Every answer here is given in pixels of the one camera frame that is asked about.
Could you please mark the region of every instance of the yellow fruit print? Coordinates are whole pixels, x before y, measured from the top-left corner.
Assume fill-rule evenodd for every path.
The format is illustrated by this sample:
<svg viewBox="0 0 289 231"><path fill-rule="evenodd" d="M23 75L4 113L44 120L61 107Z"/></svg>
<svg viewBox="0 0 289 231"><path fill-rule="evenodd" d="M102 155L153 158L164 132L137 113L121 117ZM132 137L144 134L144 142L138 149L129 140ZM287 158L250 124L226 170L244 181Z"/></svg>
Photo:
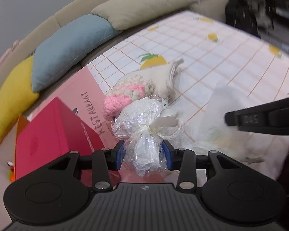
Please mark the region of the yellow fruit print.
<svg viewBox="0 0 289 231"><path fill-rule="evenodd" d="M154 27L148 28L148 31L154 31L154 30L156 30L157 28L159 28L159 26L154 26Z"/></svg>
<svg viewBox="0 0 289 231"><path fill-rule="evenodd" d="M217 35L215 33L208 34L208 39L210 39L213 42L217 42L218 41Z"/></svg>
<svg viewBox="0 0 289 231"><path fill-rule="evenodd" d="M212 19L206 18L206 17L195 17L194 19L195 19L195 20L198 20L198 21L213 23L213 20L212 20Z"/></svg>
<svg viewBox="0 0 289 231"><path fill-rule="evenodd" d="M276 57L281 58L281 51L279 50L279 48L273 46L273 45L269 45L269 51L276 55Z"/></svg>
<svg viewBox="0 0 289 231"><path fill-rule="evenodd" d="M140 69L145 69L145 68L149 68L149 67L153 67L153 66L167 64L167 61L161 55L146 53L146 54L141 55L141 56L142 56L142 59L140 62L144 61L144 63L143 63L143 65L141 65Z"/></svg>

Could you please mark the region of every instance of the red box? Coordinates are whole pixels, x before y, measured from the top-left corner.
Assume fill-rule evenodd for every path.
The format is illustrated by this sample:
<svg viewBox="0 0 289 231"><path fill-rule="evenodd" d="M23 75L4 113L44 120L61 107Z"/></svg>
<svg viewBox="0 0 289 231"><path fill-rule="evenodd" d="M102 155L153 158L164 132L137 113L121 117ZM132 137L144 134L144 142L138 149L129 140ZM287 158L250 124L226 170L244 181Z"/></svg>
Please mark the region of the red box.
<svg viewBox="0 0 289 231"><path fill-rule="evenodd" d="M54 98L17 137L15 177L19 179L71 150L84 156L101 148L99 135Z"/></svg>

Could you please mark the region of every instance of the dark gray floor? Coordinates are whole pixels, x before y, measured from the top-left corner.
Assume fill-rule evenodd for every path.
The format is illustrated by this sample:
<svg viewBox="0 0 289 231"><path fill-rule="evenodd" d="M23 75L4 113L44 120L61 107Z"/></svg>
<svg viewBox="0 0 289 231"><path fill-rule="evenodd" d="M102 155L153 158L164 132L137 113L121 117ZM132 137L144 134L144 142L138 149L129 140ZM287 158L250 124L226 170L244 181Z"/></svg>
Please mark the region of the dark gray floor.
<svg viewBox="0 0 289 231"><path fill-rule="evenodd" d="M289 27L275 21L274 30L270 29L269 33L262 31L259 33L261 35L261 39L289 54Z"/></svg>

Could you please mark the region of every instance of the pink yarn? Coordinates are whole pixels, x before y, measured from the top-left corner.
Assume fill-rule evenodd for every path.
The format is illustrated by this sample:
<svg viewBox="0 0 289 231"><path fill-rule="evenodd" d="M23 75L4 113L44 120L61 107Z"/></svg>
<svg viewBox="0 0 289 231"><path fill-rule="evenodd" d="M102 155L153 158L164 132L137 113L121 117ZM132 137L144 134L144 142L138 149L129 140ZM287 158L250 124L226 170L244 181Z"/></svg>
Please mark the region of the pink yarn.
<svg viewBox="0 0 289 231"><path fill-rule="evenodd" d="M109 116L116 116L124 107L131 104L133 99L130 96L124 95L123 91L125 89L130 89L132 92L138 91L138 99L145 97L145 88L143 85L131 84L127 86L122 86L122 94L120 95L110 95L106 96L103 101L104 116L107 118Z"/></svg>

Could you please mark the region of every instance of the ribbed gray panel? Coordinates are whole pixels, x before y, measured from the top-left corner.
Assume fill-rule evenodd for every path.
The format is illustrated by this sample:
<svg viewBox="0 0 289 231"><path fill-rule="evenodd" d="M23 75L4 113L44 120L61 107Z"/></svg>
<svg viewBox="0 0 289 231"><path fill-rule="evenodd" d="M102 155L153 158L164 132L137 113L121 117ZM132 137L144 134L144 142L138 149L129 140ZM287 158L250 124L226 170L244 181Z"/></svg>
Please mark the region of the ribbed gray panel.
<svg viewBox="0 0 289 231"><path fill-rule="evenodd" d="M97 194L78 216L64 223L36 227L18 222L6 231L273 231L275 224L237 227L208 214L192 194L176 191L172 184L121 183L110 193Z"/></svg>

